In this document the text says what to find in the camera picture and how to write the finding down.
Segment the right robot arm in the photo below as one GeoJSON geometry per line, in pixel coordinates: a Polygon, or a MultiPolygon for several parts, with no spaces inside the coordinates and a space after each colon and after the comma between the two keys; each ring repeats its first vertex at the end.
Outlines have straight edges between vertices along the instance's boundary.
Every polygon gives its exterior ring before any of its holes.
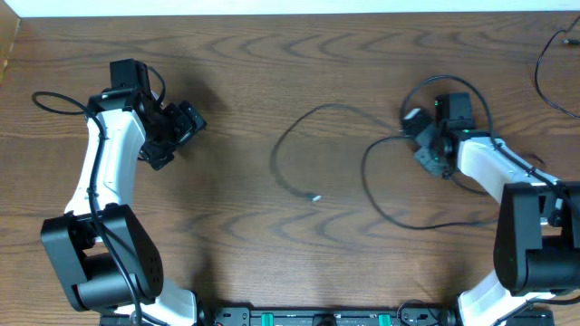
{"type": "Polygon", "coordinates": [[[493,271],[443,310],[441,325],[538,325],[535,304],[576,303],[579,288],[579,185],[529,164],[491,130],[478,129],[467,93],[439,95],[435,113],[401,117],[432,175],[459,172],[499,204],[493,271]]]}

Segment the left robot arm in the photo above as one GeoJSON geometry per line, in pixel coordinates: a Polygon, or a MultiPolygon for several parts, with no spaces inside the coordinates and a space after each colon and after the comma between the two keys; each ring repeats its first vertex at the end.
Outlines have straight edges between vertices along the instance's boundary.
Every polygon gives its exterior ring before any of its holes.
{"type": "Polygon", "coordinates": [[[111,85],[80,107],[89,139],[62,216],[46,219],[43,248],[69,304],[103,325],[209,325],[196,294],[164,274],[160,252],[132,210],[137,165],[159,170],[207,123],[187,101],[165,104],[153,68],[110,64],[111,85]]]}

